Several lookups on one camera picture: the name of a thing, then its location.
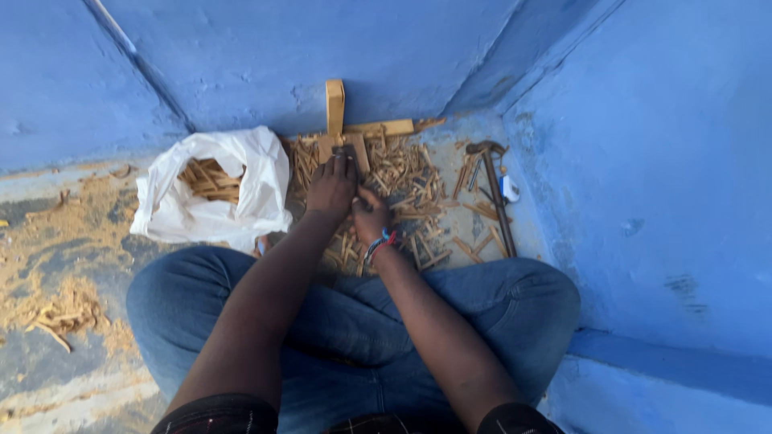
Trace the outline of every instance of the blue jeans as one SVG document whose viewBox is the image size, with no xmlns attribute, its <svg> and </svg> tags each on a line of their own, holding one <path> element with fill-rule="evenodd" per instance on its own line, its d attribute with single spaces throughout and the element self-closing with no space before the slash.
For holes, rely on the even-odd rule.
<svg viewBox="0 0 772 434">
<path fill-rule="evenodd" d="M 134 278 L 127 295 L 129 321 L 167 399 L 254 262 L 234 250 L 196 246 L 156 259 Z M 531 259 L 503 259 L 423 278 L 482 335 L 527 399 L 538 402 L 577 323 L 574 284 Z M 321 432 L 348 418 L 382 412 L 455 421 L 377 277 L 340 277 L 332 288 L 312 284 L 281 361 L 279 432 Z"/>
</svg>

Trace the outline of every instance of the wooden block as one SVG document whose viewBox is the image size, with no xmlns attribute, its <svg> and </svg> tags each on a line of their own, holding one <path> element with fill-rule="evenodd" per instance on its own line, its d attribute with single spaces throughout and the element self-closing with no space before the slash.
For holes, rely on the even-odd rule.
<svg viewBox="0 0 772 434">
<path fill-rule="evenodd" d="M 366 138 L 377 138 L 381 136 L 381 125 L 385 127 L 387 136 L 401 136 L 413 134 L 412 119 L 385 120 L 383 122 L 370 122 L 369 124 L 346 125 L 343 127 L 345 133 L 362 133 Z"/>
<path fill-rule="evenodd" d="M 343 112 L 346 94 L 343 80 L 334 79 L 325 82 L 327 88 L 327 135 L 336 137 L 343 133 Z"/>
<path fill-rule="evenodd" d="M 370 162 L 367 159 L 367 148 L 364 147 L 364 137 L 361 133 L 346 134 L 340 140 L 335 137 L 319 137 L 319 162 L 326 163 L 335 151 L 342 147 L 346 155 L 357 160 L 357 170 L 360 174 L 370 172 Z"/>
</svg>

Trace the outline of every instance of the person's right hand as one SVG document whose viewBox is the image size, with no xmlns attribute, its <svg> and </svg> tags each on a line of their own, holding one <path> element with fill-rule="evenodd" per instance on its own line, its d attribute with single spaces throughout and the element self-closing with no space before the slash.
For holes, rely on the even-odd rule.
<svg viewBox="0 0 772 434">
<path fill-rule="evenodd" d="M 351 203 L 351 214 L 354 216 L 354 228 L 364 249 L 383 236 L 383 229 L 389 230 L 389 210 L 386 202 L 365 187 L 359 187 L 357 197 Z"/>
</svg>

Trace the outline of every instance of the concrete floor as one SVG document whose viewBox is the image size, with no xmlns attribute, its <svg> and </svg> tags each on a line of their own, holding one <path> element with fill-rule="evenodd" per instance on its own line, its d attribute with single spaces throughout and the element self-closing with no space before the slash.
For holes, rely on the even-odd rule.
<svg viewBox="0 0 772 434">
<path fill-rule="evenodd" d="M 455 143 L 487 138 L 507 144 L 501 120 L 492 112 L 449 118 L 444 125 L 424 131 L 417 140 L 432 149 L 432 160 L 452 190 L 463 153 L 463 148 L 455 149 Z M 151 161 L 142 158 L 130 163 L 141 170 Z M 125 179 L 109 176 L 124 163 L 111 161 L 60 168 L 57 173 L 0 178 L 0 219 L 10 223 L 0 228 L 0 255 L 9 261 L 0 263 L 0 293 L 5 294 L 6 302 L 48 297 L 62 282 L 77 277 L 93 284 L 114 323 L 126 320 L 125 294 L 134 273 L 179 246 L 128 234 L 130 210 L 136 207 L 134 175 Z M 510 160 L 506 165 L 521 188 L 520 201 L 508 207 L 515 221 L 512 227 L 518 253 L 549 260 L 516 162 Z M 65 189 L 70 190 L 70 199 L 62 208 L 32 220 L 25 218 L 26 212 L 53 207 Z M 461 202 L 472 200 L 465 192 L 459 196 Z M 483 221 L 459 207 L 449 210 L 440 224 L 447 228 L 447 242 L 444 246 L 435 244 L 435 252 L 449 248 L 453 254 L 438 268 L 455 268 L 471 261 L 449 240 L 458 235 L 472 245 L 495 222 Z M 501 257 L 492 242 L 479 255 L 486 261 Z M 67 354 L 39 330 L 0 331 L 6 340 L 0 347 L 0 415 L 10 416 L 0 423 L 0 432 L 149 432 L 166 403 L 136 348 L 116 345 L 117 337 L 126 337 L 118 335 L 120 330 L 111 329 L 105 334 L 68 336 L 74 349 Z"/>
</svg>

